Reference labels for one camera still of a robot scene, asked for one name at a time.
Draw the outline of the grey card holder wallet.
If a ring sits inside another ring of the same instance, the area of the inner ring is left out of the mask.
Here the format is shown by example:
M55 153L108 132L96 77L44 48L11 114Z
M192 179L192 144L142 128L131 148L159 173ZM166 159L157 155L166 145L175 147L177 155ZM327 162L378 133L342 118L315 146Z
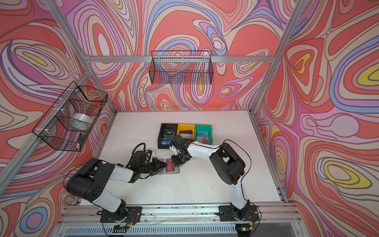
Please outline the grey card holder wallet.
M180 173L180 168L175 167L174 163L171 159L159 159L159 161L164 162L167 164L167 166L160 170L157 175L166 175L166 174L179 174Z

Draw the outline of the red credit card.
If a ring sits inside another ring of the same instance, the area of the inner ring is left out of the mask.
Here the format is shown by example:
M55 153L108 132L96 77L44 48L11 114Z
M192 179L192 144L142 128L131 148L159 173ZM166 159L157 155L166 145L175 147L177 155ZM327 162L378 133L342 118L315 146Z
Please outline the red credit card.
M169 174L178 173L178 168L174 166L171 159L167 159L165 161L167 163L167 167L165 168L165 172Z

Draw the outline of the blue credit card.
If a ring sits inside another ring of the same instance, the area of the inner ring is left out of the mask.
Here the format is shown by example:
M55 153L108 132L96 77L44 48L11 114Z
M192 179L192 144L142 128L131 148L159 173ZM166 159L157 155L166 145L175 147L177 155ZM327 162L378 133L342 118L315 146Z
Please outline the blue credit card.
M166 139L166 140L158 140L158 148L159 149L169 149L170 143L172 142L171 139Z

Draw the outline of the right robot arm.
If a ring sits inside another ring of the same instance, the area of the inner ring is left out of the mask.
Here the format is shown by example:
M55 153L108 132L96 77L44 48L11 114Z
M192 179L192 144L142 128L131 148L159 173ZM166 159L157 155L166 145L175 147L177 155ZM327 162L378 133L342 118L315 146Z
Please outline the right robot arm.
M229 186L232 198L230 205L219 207L220 219L242 221L246 218L250 208L242 185L246 164L229 143L223 142L214 146L197 141L185 141L177 135L170 142L169 150L173 152L171 159L176 167L192 158L210 161L219 178Z

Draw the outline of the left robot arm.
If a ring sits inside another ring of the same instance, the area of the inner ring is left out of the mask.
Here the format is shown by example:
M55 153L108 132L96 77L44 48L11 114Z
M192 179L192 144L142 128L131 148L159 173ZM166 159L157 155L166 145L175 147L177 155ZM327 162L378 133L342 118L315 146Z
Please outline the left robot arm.
M125 222L130 214L134 219L132 222L135 223L138 221L136 214L128 210L123 199L107 190L106 185L110 180L132 184L166 169L167 163L154 158L153 154L152 150L146 149L145 143L140 143L133 149L125 166L92 158L64 184L64 187L70 194L101 208L106 222Z

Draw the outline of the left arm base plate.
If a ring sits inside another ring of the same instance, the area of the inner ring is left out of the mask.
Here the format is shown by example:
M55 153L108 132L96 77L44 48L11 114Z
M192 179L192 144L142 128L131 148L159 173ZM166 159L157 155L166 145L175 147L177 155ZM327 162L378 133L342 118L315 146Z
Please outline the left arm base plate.
M101 223L126 223L136 224L140 222L142 213L141 206L121 207L116 212L109 212L105 209L101 211Z

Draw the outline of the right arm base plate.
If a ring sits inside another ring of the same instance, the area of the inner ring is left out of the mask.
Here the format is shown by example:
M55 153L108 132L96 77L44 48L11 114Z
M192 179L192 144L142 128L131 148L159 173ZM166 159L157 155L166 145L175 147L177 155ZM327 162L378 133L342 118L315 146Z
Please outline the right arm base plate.
M250 221L255 223L260 220L260 213L254 205L247 204L242 209L238 209L232 204L229 204L221 205L218 209L219 212L215 214L220 217L222 222Z

